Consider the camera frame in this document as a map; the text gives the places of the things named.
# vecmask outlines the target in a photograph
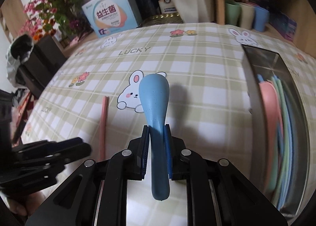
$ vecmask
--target green and white plaid tablecloth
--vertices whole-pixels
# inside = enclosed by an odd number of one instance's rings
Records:
[[[232,31],[231,27],[213,23],[159,25],[84,44],[42,93],[22,134],[23,143],[79,136],[92,145],[91,157],[98,160],[102,98],[108,96],[109,159],[139,137],[146,124],[144,114],[138,113],[140,107],[136,108],[139,98],[135,97],[142,76],[164,72],[170,85],[166,123],[172,135],[182,138],[187,148],[206,159],[229,159],[248,177],[252,117],[240,43],[280,53],[288,67],[299,74],[294,80],[308,111],[311,143],[316,142],[314,59],[282,41],[242,32],[238,27]],[[298,52],[307,64],[296,58]],[[124,103],[118,104],[121,93],[119,101],[124,101],[126,108]],[[311,146],[316,154],[316,145]],[[311,165],[314,171],[315,161],[316,156]],[[65,174],[80,163],[68,165]],[[144,181],[129,181],[127,225],[186,225],[185,185],[171,182],[170,198],[156,201],[151,196],[150,180],[147,169]]]

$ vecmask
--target purple box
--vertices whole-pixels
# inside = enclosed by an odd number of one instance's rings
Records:
[[[276,9],[270,10],[270,24],[286,39],[293,42],[297,23]]]

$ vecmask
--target spoon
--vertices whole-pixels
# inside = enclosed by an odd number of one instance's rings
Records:
[[[145,76],[139,84],[139,98],[143,106],[151,141],[151,193],[156,200],[169,197],[164,127],[169,102],[169,83],[159,74]]]

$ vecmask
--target pink chopsticks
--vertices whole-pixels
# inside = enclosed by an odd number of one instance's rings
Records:
[[[102,114],[100,122],[100,161],[105,160],[105,125],[107,118],[107,96],[102,100]]]

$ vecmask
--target red flower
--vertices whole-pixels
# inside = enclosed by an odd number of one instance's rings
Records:
[[[177,30],[171,31],[170,34],[172,34],[172,35],[182,35],[183,32],[184,32],[184,30],[177,29]]]
[[[87,76],[90,74],[90,72],[84,72],[81,76],[79,76],[78,82],[86,80]]]

